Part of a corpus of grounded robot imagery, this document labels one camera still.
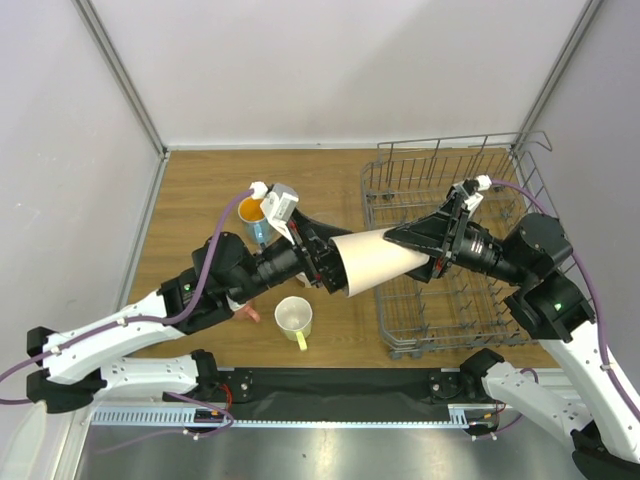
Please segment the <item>beige paper cup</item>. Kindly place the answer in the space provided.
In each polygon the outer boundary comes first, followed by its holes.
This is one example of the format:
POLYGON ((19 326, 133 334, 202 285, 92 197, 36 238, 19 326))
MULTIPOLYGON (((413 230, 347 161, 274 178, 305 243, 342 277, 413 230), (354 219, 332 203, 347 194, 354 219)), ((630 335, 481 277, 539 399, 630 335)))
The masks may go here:
POLYGON ((347 298, 427 264, 430 256, 384 238, 387 229, 332 237, 346 275, 347 298))

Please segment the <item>pink floral mug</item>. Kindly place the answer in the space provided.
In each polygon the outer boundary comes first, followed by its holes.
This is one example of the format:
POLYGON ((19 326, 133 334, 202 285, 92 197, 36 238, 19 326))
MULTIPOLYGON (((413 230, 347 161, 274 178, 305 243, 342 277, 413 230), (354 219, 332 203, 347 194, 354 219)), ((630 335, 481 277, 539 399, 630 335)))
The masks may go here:
POLYGON ((233 318, 237 320, 249 320, 254 323, 259 323, 261 321, 259 313, 250 304, 244 305, 237 310, 234 313, 233 318))

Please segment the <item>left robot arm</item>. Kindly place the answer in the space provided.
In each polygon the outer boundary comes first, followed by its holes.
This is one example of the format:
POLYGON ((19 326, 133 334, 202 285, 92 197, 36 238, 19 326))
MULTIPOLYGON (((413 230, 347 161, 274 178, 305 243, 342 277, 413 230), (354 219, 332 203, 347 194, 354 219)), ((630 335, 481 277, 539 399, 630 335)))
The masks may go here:
POLYGON ((142 300, 73 331, 30 330, 27 353, 38 369, 26 378, 28 400, 42 401, 57 414, 103 395, 215 399, 225 378, 212 353, 196 350, 163 360, 131 355, 229 320, 254 298, 300 273, 330 293, 345 287, 344 266, 331 241, 345 229, 294 211, 285 230, 257 253, 237 234, 218 230, 193 252, 191 268, 142 300))

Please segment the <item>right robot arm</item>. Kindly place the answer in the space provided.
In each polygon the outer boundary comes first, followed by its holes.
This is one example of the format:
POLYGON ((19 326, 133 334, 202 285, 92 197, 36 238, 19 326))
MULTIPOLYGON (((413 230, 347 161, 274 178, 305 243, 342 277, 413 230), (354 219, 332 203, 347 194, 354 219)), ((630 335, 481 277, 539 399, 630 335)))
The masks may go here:
POLYGON ((412 272, 428 281, 449 266, 483 274, 514 287, 504 303, 513 320, 554 357, 580 397, 569 402, 523 376, 501 355, 484 348, 460 366, 460 389, 473 402, 506 403, 564 445, 587 479, 639 476, 639 420, 624 401, 619 380, 598 337, 594 302, 560 269, 573 253, 555 217, 527 213, 504 239, 471 221, 459 192, 435 212, 388 230, 384 238, 428 255, 412 272))

